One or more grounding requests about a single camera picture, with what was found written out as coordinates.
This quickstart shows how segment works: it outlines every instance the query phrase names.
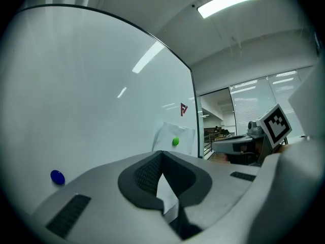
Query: floor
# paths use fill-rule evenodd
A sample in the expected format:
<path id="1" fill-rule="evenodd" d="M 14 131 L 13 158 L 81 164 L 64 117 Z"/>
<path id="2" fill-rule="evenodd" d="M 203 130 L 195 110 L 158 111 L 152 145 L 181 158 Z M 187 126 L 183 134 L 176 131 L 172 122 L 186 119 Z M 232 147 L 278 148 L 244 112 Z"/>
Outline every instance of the floor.
<path id="1" fill-rule="evenodd" d="M 215 152 L 208 160 L 212 162 L 230 164 L 229 161 L 225 160 L 225 155 L 218 152 Z"/>

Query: ceiling light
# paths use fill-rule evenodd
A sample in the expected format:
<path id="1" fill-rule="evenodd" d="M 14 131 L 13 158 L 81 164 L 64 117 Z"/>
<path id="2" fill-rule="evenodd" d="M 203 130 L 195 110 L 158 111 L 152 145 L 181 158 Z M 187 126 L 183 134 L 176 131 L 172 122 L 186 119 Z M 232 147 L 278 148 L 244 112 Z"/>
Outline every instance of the ceiling light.
<path id="1" fill-rule="evenodd" d="M 122 96 L 122 94 L 124 93 L 124 91 L 126 90 L 126 87 L 124 87 L 121 91 L 121 93 L 117 96 L 117 98 L 120 98 Z"/>
<path id="2" fill-rule="evenodd" d="M 297 72 L 296 71 L 289 71 L 289 72 L 277 74 L 276 77 L 283 77 L 283 76 L 292 75 L 292 74 L 295 74 L 295 73 L 297 73 Z"/>
<path id="3" fill-rule="evenodd" d="M 257 79 L 256 80 L 252 80 L 252 81 L 248 81 L 248 82 L 244 82 L 244 83 L 241 83 L 239 85 L 235 85 L 231 89 L 238 88 L 238 87 L 242 87 L 242 86 L 246 86 L 246 85 L 250 85 L 250 84 L 254 84 L 254 83 L 257 83 Z"/>
<path id="4" fill-rule="evenodd" d="M 202 15 L 203 18 L 207 18 L 208 16 L 221 11 L 227 7 L 233 6 L 235 4 L 239 4 L 241 2 L 248 0 L 212 0 L 205 5 L 202 5 L 198 8 L 198 12 Z"/>
<path id="5" fill-rule="evenodd" d="M 175 103 L 172 103 L 172 104 L 168 104 L 168 105 L 164 105 L 162 106 L 162 108 L 166 108 L 166 107 L 169 107 L 169 106 L 173 106 Z"/>
<path id="6" fill-rule="evenodd" d="M 288 89 L 293 89 L 294 86 L 284 86 L 284 87 L 280 87 L 277 90 L 275 90 L 276 92 L 280 92 L 282 90 L 288 90 Z"/>
<path id="7" fill-rule="evenodd" d="M 291 81 L 293 80 L 294 78 L 290 78 L 290 79 L 282 79 L 282 80 L 279 80 L 279 81 L 274 81 L 272 84 L 278 84 L 278 83 L 283 83 L 283 82 L 286 82 L 286 81 Z"/>
<path id="8" fill-rule="evenodd" d="M 245 90 L 250 90 L 250 89 L 254 89 L 254 88 L 256 88 L 256 86 L 243 88 L 243 89 L 240 89 L 240 90 L 237 90 L 237 91 L 233 91 L 233 92 L 230 92 L 230 94 L 235 94 L 235 93 L 238 93 L 238 92 L 244 92 Z"/>
<path id="9" fill-rule="evenodd" d="M 173 109 L 173 108 L 178 108 L 178 106 L 171 107 L 171 108 L 166 108 L 166 110 L 170 110 L 170 109 Z"/>
<path id="10" fill-rule="evenodd" d="M 164 48 L 160 42 L 155 42 L 134 66 L 133 72 L 139 73 Z"/>

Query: whiteboard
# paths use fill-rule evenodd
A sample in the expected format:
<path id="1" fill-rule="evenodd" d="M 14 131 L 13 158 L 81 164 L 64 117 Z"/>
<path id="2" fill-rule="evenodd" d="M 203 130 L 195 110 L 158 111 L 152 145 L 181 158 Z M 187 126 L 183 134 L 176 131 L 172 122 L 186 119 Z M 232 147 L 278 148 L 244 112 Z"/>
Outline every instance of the whiteboard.
<path id="1" fill-rule="evenodd" d="M 159 52 L 139 63 L 152 47 Z M 0 70 L 1 173 L 29 214 L 58 189 L 52 170 L 67 184 L 149 152 L 164 122 L 196 131 L 191 153 L 198 157 L 190 69 L 121 19 L 66 6 L 19 12 L 0 44 Z"/>

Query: black vent slot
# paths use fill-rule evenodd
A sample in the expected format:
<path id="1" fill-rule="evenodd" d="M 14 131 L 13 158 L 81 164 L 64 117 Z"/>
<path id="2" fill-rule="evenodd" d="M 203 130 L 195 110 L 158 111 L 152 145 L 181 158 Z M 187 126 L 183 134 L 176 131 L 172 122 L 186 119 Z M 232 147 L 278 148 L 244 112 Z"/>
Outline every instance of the black vent slot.
<path id="1" fill-rule="evenodd" d="M 233 172 L 230 176 L 243 179 L 246 181 L 254 181 L 255 175 L 247 174 L 247 173 L 241 173 L 241 172 Z"/>
<path id="2" fill-rule="evenodd" d="M 63 209 L 52 219 L 46 228 L 54 234 L 65 238 L 90 202 L 91 198 L 75 195 Z"/>

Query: black strip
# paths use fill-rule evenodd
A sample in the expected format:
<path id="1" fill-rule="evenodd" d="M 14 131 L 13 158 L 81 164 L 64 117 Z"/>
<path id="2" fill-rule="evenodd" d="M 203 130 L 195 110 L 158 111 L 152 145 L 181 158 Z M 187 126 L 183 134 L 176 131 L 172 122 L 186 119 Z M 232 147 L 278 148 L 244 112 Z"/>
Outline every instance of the black strip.
<path id="1" fill-rule="evenodd" d="M 204 94 L 200 95 L 200 97 L 201 97 L 201 96 L 205 96 L 205 95 L 207 95 L 207 94 L 211 94 L 211 93 L 219 92 L 219 91 L 224 90 L 224 89 L 229 89 L 229 88 L 228 88 L 228 87 L 225 87 L 225 88 L 221 88 L 221 89 L 214 90 L 214 91 L 212 91 L 212 92 L 204 93 Z"/>
<path id="2" fill-rule="evenodd" d="M 191 78 L 192 78 L 192 84 L 193 84 L 193 90 L 194 90 L 195 112 L 196 112 L 196 115 L 197 115 L 198 158 L 203 158 L 203 157 L 200 156 L 200 126 L 199 126 L 199 113 L 198 113 L 199 110 L 198 110 L 197 93 L 196 93 L 196 90 L 195 90 L 192 70 L 191 70 Z"/>
<path id="3" fill-rule="evenodd" d="M 246 181 L 254 181 L 256 175 L 251 175 L 251 174 L 247 174 L 247 173 L 241 173 L 241 172 L 233 172 L 230 176 L 239 178 L 239 179 L 243 179 Z"/>
<path id="4" fill-rule="evenodd" d="M 157 40 L 158 42 L 160 42 L 162 45 L 164 45 L 172 54 L 174 54 L 190 71 L 191 73 L 191 78 L 192 78 L 192 84 L 193 84 L 193 92 L 194 92 L 194 100 L 195 100 L 195 109 L 196 109 L 196 115 L 197 115 L 197 131 L 198 131 L 198 158 L 200 157 L 200 130 L 199 130 L 199 114 L 198 114 L 198 103 L 197 103 L 197 93 L 195 91 L 195 86 L 194 86 L 194 80 L 193 80 L 193 73 L 192 73 L 192 69 L 189 67 L 189 65 L 187 65 L 176 53 L 174 53 L 165 43 L 163 43 L 161 40 L 159 40 L 158 38 L 156 38 L 154 35 L 148 33 L 147 31 L 145 31 L 144 29 L 142 29 L 141 27 L 137 26 L 136 24 L 122 18 L 119 17 L 117 15 L 114 15 L 112 13 L 108 13 L 102 10 L 98 10 L 95 8 L 90 8 L 90 7 L 86 7 L 86 6 L 80 6 L 80 5 L 68 5 L 68 4 L 48 4 L 48 5 L 38 5 L 38 6 L 32 6 L 32 7 L 28 7 L 28 8 L 24 8 L 20 11 L 18 11 L 16 14 L 29 10 L 29 9 L 34 9 L 34 8 L 40 8 L 40 7 L 72 7 L 72 8 L 79 8 L 79 9 L 84 9 L 84 10 L 90 10 L 90 11 L 94 11 L 97 13 L 101 13 L 101 14 L 105 14 L 111 17 L 114 17 L 120 21 L 123 21 L 125 23 L 128 23 L 130 25 L 132 25 L 133 27 L 139 29 L 140 31 L 144 32 L 145 34 L 151 36 L 152 38 L 154 38 L 155 40 Z"/>
<path id="5" fill-rule="evenodd" d="M 54 234 L 65 238 L 73 228 L 78 218 L 85 210 L 91 198 L 84 195 L 75 195 L 63 209 L 46 226 Z"/>
<path id="6" fill-rule="evenodd" d="M 237 122 L 236 122 L 236 114 L 235 114 L 235 108 L 234 108 L 234 102 L 233 102 L 233 97 L 230 93 L 230 90 L 229 90 L 229 94 L 230 94 L 230 98 L 232 100 L 232 105 L 233 105 L 233 110 L 234 110 L 234 117 L 235 117 L 235 129 L 236 129 L 236 135 L 237 135 Z"/>

